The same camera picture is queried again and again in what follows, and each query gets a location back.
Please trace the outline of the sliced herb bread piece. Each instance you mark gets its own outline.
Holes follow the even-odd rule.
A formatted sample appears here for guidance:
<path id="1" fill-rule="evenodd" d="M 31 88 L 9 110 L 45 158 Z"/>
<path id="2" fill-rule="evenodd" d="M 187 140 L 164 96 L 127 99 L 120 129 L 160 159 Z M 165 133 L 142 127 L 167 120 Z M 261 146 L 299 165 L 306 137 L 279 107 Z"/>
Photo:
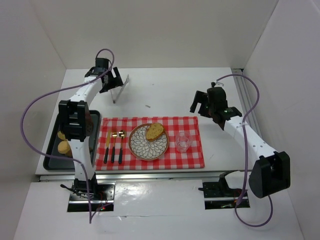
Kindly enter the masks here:
<path id="1" fill-rule="evenodd" d="M 147 129 L 145 137 L 149 142 L 153 142 L 158 139 L 164 132 L 164 126 L 159 122 L 155 122 L 152 123 Z"/>

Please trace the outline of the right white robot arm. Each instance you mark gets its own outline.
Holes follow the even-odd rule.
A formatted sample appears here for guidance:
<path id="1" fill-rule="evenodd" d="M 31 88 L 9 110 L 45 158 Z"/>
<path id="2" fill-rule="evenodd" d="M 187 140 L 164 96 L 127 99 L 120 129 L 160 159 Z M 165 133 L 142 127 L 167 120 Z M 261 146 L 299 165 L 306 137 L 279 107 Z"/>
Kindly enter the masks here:
<path id="1" fill-rule="evenodd" d="M 236 107 L 229 107 L 226 92 L 212 87 L 207 92 L 196 91 L 190 112 L 196 110 L 202 117 L 211 118 L 245 151 L 253 168 L 248 174 L 249 189 L 259 199 L 291 186 L 289 155 L 269 146 L 244 120 Z"/>

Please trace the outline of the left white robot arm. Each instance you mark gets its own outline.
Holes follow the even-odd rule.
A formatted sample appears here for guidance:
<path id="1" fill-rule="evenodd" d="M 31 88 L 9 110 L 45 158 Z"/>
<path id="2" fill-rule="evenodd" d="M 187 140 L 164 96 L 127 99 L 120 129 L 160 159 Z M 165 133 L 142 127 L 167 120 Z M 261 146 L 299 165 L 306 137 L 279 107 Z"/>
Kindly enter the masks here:
<path id="1" fill-rule="evenodd" d="M 98 93 L 123 86 L 117 67 L 102 75 L 105 67 L 92 67 L 84 76 L 84 85 L 68 100 L 58 104 L 59 129 L 64 134 L 74 162 L 73 189 L 76 193 L 97 194 L 97 178 L 91 162 L 90 135 L 94 130 L 89 106 Z"/>

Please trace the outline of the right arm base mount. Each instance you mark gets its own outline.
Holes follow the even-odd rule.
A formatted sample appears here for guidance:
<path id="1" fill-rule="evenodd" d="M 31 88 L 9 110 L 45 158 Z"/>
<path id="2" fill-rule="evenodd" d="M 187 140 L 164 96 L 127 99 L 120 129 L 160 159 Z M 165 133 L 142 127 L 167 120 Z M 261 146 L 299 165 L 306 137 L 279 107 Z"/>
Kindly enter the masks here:
<path id="1" fill-rule="evenodd" d="M 234 171 L 227 171 L 219 175 L 218 181 L 202 183 L 198 190 L 203 193 L 204 207 L 206 210 L 234 209 L 242 190 L 230 188 L 226 176 Z"/>

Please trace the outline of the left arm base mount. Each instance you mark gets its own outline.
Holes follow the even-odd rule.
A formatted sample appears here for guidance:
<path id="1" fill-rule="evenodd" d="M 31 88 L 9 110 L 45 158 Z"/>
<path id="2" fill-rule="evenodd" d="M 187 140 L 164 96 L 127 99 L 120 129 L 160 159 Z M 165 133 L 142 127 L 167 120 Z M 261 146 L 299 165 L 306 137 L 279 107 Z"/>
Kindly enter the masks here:
<path id="1" fill-rule="evenodd" d="M 98 184 L 95 193 L 90 190 L 89 195 L 87 190 L 75 190 L 74 186 L 67 187 L 60 184 L 60 187 L 70 192 L 67 212 L 81 213 L 89 211 L 88 196 L 91 202 L 92 212 L 113 212 L 115 198 L 115 183 Z"/>

